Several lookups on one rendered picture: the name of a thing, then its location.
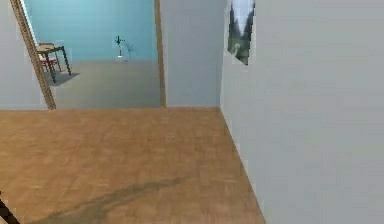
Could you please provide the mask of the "framed forest picture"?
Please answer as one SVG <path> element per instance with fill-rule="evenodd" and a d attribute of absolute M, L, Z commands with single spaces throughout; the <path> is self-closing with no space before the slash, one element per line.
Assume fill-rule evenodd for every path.
<path fill-rule="evenodd" d="M 227 51 L 248 64 L 256 0 L 231 0 Z"/>

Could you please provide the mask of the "red seat wooden chair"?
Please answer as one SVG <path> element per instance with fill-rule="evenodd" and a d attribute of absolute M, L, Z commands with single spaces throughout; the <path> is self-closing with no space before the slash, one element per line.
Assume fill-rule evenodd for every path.
<path fill-rule="evenodd" d="M 43 56 L 39 56 L 39 59 L 40 59 L 40 62 L 43 66 L 43 68 L 48 71 L 49 70 L 49 64 L 51 64 L 52 66 L 57 66 L 59 71 L 62 72 L 62 68 L 61 68 L 61 65 L 60 65 L 60 61 L 58 59 L 57 56 L 55 57 L 50 57 L 49 59 L 46 59 L 45 57 Z"/>

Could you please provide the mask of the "dark wooden table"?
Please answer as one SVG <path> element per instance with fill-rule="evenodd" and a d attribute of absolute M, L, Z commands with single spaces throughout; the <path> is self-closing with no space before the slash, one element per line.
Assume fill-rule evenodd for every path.
<path fill-rule="evenodd" d="M 54 43 L 50 43 L 50 42 L 40 42 L 37 44 L 36 50 L 38 53 L 38 57 L 43 56 L 46 59 L 49 59 L 50 57 L 55 57 L 55 56 L 58 57 L 57 53 L 59 51 L 61 51 L 63 54 L 63 57 L 64 57 L 64 61 L 65 61 L 65 65 L 66 65 L 68 74 L 69 75 L 72 74 L 70 64 L 68 61 L 68 57 L 66 54 L 66 50 L 65 50 L 65 47 L 63 45 L 55 45 Z M 50 74 L 52 81 L 56 82 L 56 72 L 55 72 L 54 66 L 49 64 L 49 70 L 47 72 Z"/>

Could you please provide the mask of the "black bar object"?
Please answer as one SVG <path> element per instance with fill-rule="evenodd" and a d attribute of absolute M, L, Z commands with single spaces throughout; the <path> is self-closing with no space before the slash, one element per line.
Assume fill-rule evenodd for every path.
<path fill-rule="evenodd" d="M 5 205 L 5 203 L 0 199 L 0 217 L 4 219 L 7 224 L 20 224 L 18 219 L 10 211 L 10 209 Z"/>

